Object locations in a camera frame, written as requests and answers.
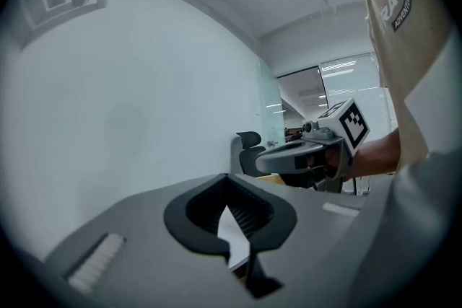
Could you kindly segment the person's right hand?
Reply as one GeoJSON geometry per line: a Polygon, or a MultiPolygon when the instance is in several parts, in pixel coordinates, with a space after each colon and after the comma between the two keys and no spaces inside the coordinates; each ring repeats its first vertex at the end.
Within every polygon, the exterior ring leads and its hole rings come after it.
{"type": "Polygon", "coordinates": [[[329,177],[335,177],[341,161],[341,149],[330,147],[325,150],[325,172],[329,177]]]}

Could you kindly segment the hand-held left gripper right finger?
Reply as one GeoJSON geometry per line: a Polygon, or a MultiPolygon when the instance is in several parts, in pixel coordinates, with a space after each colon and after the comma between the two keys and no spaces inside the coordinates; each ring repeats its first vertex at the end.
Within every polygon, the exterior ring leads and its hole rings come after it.
{"type": "Polygon", "coordinates": [[[268,223],[256,234],[271,250],[251,250],[247,283],[257,299],[364,299],[361,264],[372,240],[371,196],[323,193],[227,176],[238,205],[268,223]]]}

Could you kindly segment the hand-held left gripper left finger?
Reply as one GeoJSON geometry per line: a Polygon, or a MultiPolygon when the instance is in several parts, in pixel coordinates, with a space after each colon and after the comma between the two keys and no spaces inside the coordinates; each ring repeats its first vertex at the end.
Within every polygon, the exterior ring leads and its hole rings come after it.
{"type": "Polygon", "coordinates": [[[87,299],[101,307],[249,307],[253,297],[222,256],[187,250],[165,227],[164,211],[178,195],[212,176],[129,196],[62,240],[45,265],[67,277],[106,235],[122,248],[87,299]]]}

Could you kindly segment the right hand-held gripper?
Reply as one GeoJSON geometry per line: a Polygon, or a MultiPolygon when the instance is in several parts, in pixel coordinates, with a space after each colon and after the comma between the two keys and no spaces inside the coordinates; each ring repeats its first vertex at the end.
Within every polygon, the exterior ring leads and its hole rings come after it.
{"type": "Polygon", "coordinates": [[[353,98],[332,105],[325,113],[302,127],[302,139],[261,152],[255,160],[261,172],[299,174],[295,186],[319,191],[340,191],[354,157],[370,132],[359,105],[353,98]],[[325,150],[341,149],[335,177],[324,168],[325,150]]]}

